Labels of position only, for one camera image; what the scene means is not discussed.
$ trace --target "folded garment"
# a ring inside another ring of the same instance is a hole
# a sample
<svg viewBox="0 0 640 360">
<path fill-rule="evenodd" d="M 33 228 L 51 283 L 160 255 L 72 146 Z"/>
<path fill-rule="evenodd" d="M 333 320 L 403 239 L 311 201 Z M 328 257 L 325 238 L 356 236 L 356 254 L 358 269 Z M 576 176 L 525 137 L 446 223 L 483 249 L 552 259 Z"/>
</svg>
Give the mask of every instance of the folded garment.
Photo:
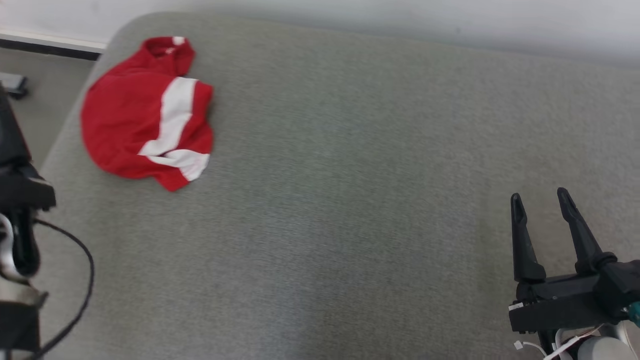
<svg viewBox="0 0 640 360">
<path fill-rule="evenodd" d="M 86 94 L 84 144 L 104 171 L 153 176 L 175 191 L 209 161 L 213 131 L 205 114 L 213 87 L 183 78 L 195 56 L 184 37 L 150 38 Z"/>
</svg>

